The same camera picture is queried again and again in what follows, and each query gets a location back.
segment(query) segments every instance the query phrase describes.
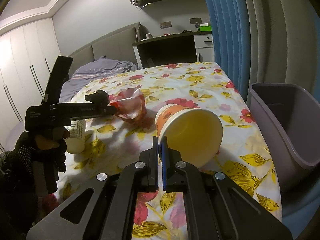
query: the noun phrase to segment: figurine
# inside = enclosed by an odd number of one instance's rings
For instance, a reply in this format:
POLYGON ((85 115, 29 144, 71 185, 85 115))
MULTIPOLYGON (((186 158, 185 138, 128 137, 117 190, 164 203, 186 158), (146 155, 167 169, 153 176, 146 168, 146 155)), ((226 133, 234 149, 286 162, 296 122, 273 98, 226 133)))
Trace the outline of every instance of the figurine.
POLYGON ((198 23, 198 22, 196 22, 195 27, 198 29, 198 31, 200 31, 200 25, 199 25, 199 23, 198 23))

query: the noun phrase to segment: green box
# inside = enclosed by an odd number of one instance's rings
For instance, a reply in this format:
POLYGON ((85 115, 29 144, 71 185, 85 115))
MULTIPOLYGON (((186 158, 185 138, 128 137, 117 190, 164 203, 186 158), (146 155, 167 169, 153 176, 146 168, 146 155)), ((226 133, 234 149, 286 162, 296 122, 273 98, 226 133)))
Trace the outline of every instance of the green box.
POLYGON ((212 31, 211 26, 200 26, 201 32, 212 31))

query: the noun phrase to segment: gray upholstered headboard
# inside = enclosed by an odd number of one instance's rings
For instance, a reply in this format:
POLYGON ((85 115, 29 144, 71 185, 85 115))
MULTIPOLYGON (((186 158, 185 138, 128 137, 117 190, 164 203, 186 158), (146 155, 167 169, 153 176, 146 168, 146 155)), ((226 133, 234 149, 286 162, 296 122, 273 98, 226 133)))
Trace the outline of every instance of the gray upholstered headboard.
POLYGON ((146 28, 140 25, 140 23, 135 23, 90 42, 69 56, 73 57, 69 77, 81 66, 95 61, 102 56, 137 63, 132 43, 136 42, 136 37, 139 41, 143 40, 145 34, 146 28))

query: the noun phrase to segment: plastic bag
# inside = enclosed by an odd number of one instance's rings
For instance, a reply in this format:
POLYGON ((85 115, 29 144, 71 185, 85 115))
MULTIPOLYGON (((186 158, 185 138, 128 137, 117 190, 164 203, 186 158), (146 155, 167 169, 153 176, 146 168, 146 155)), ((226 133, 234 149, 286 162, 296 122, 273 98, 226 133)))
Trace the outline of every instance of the plastic bag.
POLYGON ((139 125, 146 116, 146 102, 143 93, 138 88, 123 89, 110 103, 118 109, 116 116, 125 122, 139 125))

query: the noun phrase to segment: white wardrobe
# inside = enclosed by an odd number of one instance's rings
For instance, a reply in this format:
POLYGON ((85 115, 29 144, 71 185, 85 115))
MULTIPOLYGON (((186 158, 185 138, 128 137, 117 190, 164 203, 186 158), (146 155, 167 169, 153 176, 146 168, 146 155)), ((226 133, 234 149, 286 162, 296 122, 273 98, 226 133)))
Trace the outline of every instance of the white wardrobe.
POLYGON ((0 152, 11 129, 39 105, 60 55, 52 18, 33 22, 0 37, 0 152))

